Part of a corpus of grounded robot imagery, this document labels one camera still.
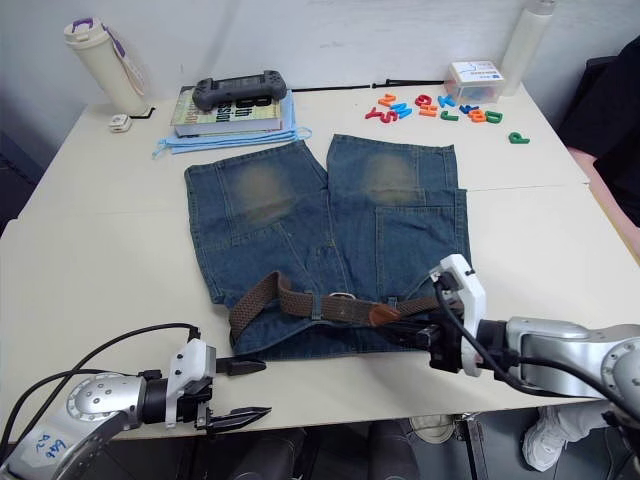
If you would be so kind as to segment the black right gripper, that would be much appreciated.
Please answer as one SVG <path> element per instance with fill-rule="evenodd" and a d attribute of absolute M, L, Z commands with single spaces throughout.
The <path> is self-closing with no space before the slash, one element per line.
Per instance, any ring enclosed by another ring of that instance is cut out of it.
<path fill-rule="evenodd" d="M 377 326 L 376 330 L 388 336 L 389 341 L 395 345 L 427 351 L 430 354 L 431 368 L 458 373 L 462 369 L 463 324 L 439 286 L 436 287 L 436 300 L 438 308 L 434 313 L 429 313 L 422 323 L 389 322 Z"/>

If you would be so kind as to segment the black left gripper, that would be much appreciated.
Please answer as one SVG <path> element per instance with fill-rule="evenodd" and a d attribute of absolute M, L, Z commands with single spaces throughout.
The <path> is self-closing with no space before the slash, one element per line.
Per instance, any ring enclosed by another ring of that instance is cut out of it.
<path fill-rule="evenodd" d="M 216 373 L 229 377 L 263 371 L 267 365 L 262 360 L 251 358 L 219 358 Z M 268 415 L 271 407 L 243 407 L 221 416 L 212 416 L 209 402 L 213 396 L 213 379 L 204 377 L 186 384 L 177 400 L 176 419 L 181 423 L 192 422 L 196 430 L 206 430 L 208 435 L 226 433 L 244 428 Z"/>

